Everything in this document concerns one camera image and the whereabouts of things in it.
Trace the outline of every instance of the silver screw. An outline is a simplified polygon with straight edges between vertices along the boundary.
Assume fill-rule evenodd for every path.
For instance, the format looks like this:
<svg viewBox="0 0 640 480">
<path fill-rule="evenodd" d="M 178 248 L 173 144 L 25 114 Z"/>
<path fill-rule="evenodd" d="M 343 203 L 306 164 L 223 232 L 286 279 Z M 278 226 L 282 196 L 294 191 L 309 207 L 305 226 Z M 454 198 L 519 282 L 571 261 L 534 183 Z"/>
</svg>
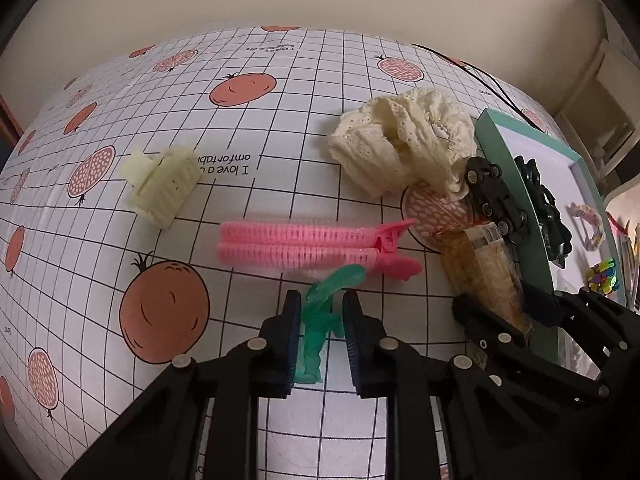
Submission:
<svg viewBox="0 0 640 480">
<path fill-rule="evenodd" d="M 171 359 L 171 364 L 175 368 L 186 368 L 191 364 L 191 358 L 185 354 L 178 354 L 176 357 Z"/>
<path fill-rule="evenodd" d="M 380 340 L 380 348 L 384 350 L 395 350 L 398 348 L 398 339 L 394 339 L 392 337 L 383 337 Z"/>
<path fill-rule="evenodd" d="M 251 350 L 262 350 L 264 348 L 267 348 L 267 340 L 261 337 L 254 337 L 252 339 L 249 339 L 249 341 L 246 342 L 246 345 Z"/>
<path fill-rule="evenodd" d="M 453 358 L 453 365 L 461 370 L 469 370 L 474 365 L 474 362 L 466 355 L 456 355 Z"/>
</svg>

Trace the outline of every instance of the barcode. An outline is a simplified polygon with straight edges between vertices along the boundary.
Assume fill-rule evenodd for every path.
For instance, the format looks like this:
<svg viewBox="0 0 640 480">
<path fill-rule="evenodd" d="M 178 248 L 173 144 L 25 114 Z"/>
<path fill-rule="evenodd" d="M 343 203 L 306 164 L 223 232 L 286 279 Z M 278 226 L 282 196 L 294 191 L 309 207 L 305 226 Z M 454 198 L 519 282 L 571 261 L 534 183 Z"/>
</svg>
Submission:
<svg viewBox="0 0 640 480">
<path fill-rule="evenodd" d="M 500 231 L 498 231 L 498 228 L 493 222 L 491 224 L 483 225 L 482 230 L 484 231 L 484 239 L 488 244 L 502 240 Z"/>
</svg>

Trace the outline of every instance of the pale yellow plastic object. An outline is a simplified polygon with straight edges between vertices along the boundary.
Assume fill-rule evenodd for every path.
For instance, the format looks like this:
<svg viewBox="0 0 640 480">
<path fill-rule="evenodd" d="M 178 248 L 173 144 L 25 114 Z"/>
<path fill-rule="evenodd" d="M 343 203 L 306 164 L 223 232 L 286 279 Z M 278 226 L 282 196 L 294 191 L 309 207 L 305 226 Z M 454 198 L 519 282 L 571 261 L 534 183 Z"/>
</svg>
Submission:
<svg viewBox="0 0 640 480">
<path fill-rule="evenodd" d="M 198 155 L 171 146 L 155 158 L 137 150 L 122 163 L 120 174 L 133 189 L 127 200 L 140 216 L 167 229 L 193 191 L 202 172 Z"/>
</svg>

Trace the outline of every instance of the cream scrunchie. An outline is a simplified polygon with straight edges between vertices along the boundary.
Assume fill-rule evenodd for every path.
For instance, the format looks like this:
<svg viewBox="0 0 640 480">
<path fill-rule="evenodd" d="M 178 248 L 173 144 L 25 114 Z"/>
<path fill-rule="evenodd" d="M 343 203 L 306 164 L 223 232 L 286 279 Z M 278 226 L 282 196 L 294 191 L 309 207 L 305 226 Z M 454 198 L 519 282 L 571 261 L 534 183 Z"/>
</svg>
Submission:
<svg viewBox="0 0 640 480">
<path fill-rule="evenodd" d="M 372 197 L 426 181 L 450 200 L 467 192 L 474 126 L 460 104 L 435 89 L 372 99 L 340 118 L 329 151 Z"/>
</svg>

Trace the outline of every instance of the teal plastic toy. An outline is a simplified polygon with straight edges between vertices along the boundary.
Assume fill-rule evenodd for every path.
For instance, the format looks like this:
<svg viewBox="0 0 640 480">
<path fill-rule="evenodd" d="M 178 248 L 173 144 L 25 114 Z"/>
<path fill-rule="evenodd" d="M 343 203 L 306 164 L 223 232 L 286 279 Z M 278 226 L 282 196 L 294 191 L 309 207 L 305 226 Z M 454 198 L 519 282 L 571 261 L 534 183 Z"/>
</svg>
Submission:
<svg viewBox="0 0 640 480">
<path fill-rule="evenodd" d="M 367 271 L 360 265 L 347 265 L 333 272 L 324 282 L 315 283 L 308 290 L 302 307 L 302 323 L 305 335 L 302 338 L 302 358 L 298 359 L 295 381 L 298 384 L 322 382 L 320 374 L 320 352 L 326 336 L 333 332 L 336 337 L 344 337 L 344 327 L 340 314 L 332 312 L 334 294 L 341 288 L 360 285 Z"/>
</svg>

